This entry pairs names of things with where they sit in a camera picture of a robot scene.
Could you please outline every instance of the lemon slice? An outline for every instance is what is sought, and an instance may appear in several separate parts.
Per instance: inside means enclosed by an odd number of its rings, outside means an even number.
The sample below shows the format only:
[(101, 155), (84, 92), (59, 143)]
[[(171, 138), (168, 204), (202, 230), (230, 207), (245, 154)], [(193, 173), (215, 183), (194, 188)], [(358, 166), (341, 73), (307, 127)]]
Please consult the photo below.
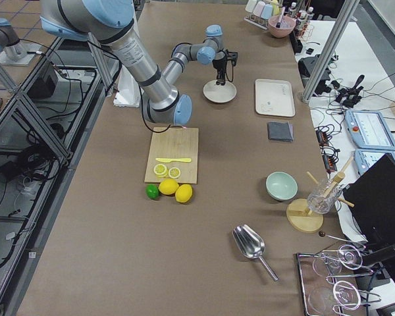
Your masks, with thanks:
[(169, 170), (169, 177), (172, 179), (177, 179), (180, 177), (182, 173), (180, 172), (180, 169), (177, 167), (172, 167)]
[(153, 168), (153, 173), (155, 173), (158, 178), (164, 178), (168, 175), (169, 171), (166, 165), (159, 163)]

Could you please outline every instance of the lime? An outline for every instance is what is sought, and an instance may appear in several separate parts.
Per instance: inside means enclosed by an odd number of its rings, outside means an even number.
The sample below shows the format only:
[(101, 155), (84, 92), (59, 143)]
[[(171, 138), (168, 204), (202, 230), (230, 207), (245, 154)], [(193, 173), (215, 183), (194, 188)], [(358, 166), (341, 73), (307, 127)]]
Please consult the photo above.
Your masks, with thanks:
[(177, 167), (172, 167), (169, 170), (169, 177), (172, 179), (178, 179), (181, 175), (180, 169)]
[(174, 194), (178, 189), (178, 183), (174, 179), (165, 179), (158, 186), (159, 191), (166, 196)]
[(159, 196), (158, 187), (154, 184), (148, 184), (146, 186), (146, 195), (149, 199), (156, 199)]
[(193, 194), (193, 189), (190, 184), (182, 184), (176, 191), (176, 201), (179, 203), (186, 203)]
[(166, 165), (159, 163), (153, 168), (153, 173), (155, 173), (158, 178), (164, 178), (168, 175), (169, 171)]

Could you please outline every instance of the white tray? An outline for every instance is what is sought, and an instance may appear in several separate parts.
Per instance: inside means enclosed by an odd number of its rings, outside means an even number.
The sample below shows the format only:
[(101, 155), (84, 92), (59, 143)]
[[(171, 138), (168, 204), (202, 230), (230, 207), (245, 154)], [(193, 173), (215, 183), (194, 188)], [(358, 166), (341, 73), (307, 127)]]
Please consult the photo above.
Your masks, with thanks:
[(283, 80), (257, 79), (256, 112), (262, 115), (293, 117), (296, 114), (291, 83)]

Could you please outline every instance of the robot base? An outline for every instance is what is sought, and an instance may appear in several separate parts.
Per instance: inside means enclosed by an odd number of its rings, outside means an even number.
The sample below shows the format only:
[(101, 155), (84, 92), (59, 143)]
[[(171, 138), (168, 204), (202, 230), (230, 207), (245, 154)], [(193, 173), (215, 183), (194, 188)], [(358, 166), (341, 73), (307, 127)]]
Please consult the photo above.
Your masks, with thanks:
[(37, 50), (41, 48), (41, 45), (34, 44), (34, 43), (29, 43), (29, 44), (24, 44), (26, 51), (28, 52), (27, 56), (19, 59), (18, 61), (13, 61), (12, 59), (8, 58), (6, 53), (2, 51), (0, 53), (0, 63), (3, 66), (28, 66), (32, 59), (36, 56), (35, 53)]

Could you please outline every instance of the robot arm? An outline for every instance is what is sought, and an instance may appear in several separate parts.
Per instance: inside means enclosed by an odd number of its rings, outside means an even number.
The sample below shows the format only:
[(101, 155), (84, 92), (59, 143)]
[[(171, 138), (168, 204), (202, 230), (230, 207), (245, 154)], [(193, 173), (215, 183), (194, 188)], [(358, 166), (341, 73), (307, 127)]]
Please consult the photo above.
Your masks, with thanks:
[(13, 61), (18, 61), (26, 56), (26, 49), (9, 21), (0, 18), (0, 53), (3, 50), (6, 56)]
[(212, 65), (217, 69), (217, 84), (225, 85), (226, 65), (232, 61), (236, 65), (238, 54), (224, 49), (223, 31), (219, 25), (211, 25), (206, 29), (206, 39), (201, 44), (180, 44), (172, 54), (172, 58), (163, 74), (169, 82), (175, 82), (189, 61), (199, 61)]
[(151, 122), (184, 125), (192, 114), (192, 101), (173, 84), (188, 61), (210, 63), (223, 53), (221, 27), (207, 29), (203, 44), (180, 45), (161, 72), (133, 29), (132, 0), (41, 0), (45, 31), (71, 40), (87, 41), (92, 33), (108, 45), (145, 92), (144, 117)]

